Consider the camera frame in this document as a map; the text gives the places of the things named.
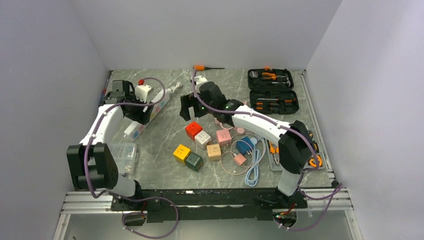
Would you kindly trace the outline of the red cube socket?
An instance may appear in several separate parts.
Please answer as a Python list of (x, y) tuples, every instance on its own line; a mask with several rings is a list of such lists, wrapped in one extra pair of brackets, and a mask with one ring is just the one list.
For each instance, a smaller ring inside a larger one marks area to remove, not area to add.
[(203, 130), (203, 127), (193, 121), (185, 127), (185, 132), (191, 140), (195, 140), (195, 136)]

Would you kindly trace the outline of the white power strip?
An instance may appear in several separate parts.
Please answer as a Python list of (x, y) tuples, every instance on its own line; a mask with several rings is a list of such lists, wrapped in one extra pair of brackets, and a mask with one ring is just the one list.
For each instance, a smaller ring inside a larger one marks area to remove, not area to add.
[(145, 128), (153, 121), (153, 119), (160, 113), (160, 111), (165, 107), (165, 105), (170, 100), (170, 93), (168, 90), (165, 92), (161, 90), (153, 99), (153, 102), (157, 102), (162, 96), (163, 99), (159, 101), (157, 104), (153, 106), (146, 106), (143, 109), (144, 113), (148, 113), (148, 122), (147, 123), (139, 123), (137, 121), (133, 121), (123, 132), (123, 136), (125, 139), (134, 142), (141, 133), (145, 130)]

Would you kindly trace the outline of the white cube socket tiger print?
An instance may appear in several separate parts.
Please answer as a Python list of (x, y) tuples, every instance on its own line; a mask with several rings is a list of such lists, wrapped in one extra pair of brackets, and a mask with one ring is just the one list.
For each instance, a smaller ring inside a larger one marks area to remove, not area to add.
[(206, 149), (212, 143), (212, 138), (207, 132), (201, 130), (194, 136), (194, 141), (200, 148)]

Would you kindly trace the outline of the pink cube socket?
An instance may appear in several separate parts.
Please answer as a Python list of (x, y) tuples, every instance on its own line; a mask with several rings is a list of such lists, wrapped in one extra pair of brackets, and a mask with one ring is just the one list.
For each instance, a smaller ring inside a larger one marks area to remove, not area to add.
[(227, 147), (231, 144), (232, 137), (228, 129), (217, 130), (215, 133), (216, 133), (217, 143), (221, 147)]

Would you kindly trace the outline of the yellow cube socket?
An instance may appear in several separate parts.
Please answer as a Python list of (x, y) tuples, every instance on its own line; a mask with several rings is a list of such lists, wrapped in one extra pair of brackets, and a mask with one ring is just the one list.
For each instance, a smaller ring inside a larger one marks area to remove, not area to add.
[(185, 145), (180, 144), (173, 152), (173, 156), (177, 162), (186, 165), (186, 159), (191, 153), (191, 149)]

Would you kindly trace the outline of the beige cube socket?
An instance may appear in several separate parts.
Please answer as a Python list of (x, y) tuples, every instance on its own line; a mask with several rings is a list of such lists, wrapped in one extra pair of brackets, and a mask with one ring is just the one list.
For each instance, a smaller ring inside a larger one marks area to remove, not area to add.
[(222, 158), (221, 146), (219, 144), (210, 144), (206, 147), (208, 160), (211, 162), (219, 161)]

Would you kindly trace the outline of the pink round plug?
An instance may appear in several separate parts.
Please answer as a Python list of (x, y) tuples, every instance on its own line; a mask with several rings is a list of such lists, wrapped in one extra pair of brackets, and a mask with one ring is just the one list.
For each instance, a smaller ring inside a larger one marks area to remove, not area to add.
[(224, 126), (223, 123), (219, 122), (216, 118), (214, 119), (214, 122), (219, 125), (222, 129), (225, 130), (235, 130), (237, 134), (242, 135), (245, 133), (245, 129), (241, 127), (234, 127), (234, 126)]

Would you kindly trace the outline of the green cube socket lion print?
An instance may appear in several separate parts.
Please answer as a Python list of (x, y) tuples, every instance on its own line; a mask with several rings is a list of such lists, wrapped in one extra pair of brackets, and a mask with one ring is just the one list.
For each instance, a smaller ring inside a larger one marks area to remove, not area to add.
[(194, 152), (191, 152), (185, 160), (185, 165), (195, 172), (198, 172), (203, 164), (203, 158)]

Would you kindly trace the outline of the dark blue cube socket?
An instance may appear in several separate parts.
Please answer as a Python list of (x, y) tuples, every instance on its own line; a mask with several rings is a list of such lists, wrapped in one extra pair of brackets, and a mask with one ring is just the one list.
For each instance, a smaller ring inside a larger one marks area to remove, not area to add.
[(241, 138), (240, 140), (238, 140), (235, 143), (235, 146), (238, 152), (242, 155), (252, 154), (255, 148), (255, 145), (252, 144), (248, 136), (245, 136)]

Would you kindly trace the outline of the light blue round plug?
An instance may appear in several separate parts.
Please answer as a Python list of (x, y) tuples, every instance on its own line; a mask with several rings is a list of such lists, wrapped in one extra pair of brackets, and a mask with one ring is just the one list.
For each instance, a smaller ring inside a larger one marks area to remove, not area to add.
[(258, 143), (258, 140), (255, 137), (251, 137), (249, 140), (251, 141), (253, 146), (255, 146)]

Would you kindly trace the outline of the salmon usb charger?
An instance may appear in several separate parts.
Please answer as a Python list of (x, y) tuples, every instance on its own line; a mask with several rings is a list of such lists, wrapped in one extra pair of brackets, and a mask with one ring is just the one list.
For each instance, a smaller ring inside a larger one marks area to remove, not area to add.
[(238, 166), (246, 166), (247, 164), (247, 159), (244, 157), (244, 155), (242, 154), (237, 154), (233, 157), (234, 162), (238, 165)]

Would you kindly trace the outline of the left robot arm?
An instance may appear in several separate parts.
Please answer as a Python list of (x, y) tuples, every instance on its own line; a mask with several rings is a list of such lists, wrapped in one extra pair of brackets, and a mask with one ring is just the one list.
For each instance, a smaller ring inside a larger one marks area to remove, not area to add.
[(128, 80), (114, 80), (111, 85), (89, 132), (79, 144), (67, 148), (66, 158), (75, 190), (90, 191), (95, 198), (99, 197), (96, 190), (109, 192), (124, 197), (124, 204), (137, 210), (144, 203), (140, 185), (119, 173), (108, 144), (124, 118), (143, 125), (150, 122), (154, 103), (148, 102), (147, 96), (152, 89)]

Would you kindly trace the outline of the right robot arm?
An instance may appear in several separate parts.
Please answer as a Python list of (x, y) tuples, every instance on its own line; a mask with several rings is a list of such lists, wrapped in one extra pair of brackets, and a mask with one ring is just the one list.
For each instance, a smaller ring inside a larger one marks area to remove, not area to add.
[(202, 84), (190, 94), (181, 96), (180, 103), (179, 115), (185, 121), (191, 119), (189, 109), (192, 108), (196, 118), (211, 114), (223, 124), (243, 128), (277, 144), (283, 170), (275, 200), (282, 208), (289, 207), (295, 201), (295, 192), (298, 191), (304, 168), (316, 155), (312, 138), (303, 122), (276, 120), (253, 110), (239, 100), (227, 99), (212, 81)]

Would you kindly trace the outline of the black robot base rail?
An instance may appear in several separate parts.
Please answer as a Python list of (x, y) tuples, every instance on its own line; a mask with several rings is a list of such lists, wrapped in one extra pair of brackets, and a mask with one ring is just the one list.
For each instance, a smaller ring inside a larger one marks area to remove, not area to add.
[(278, 211), (308, 207), (306, 198), (295, 193), (283, 196), (276, 188), (144, 189), (142, 202), (113, 197), (112, 212), (146, 213), (148, 223), (179, 219), (271, 221)]

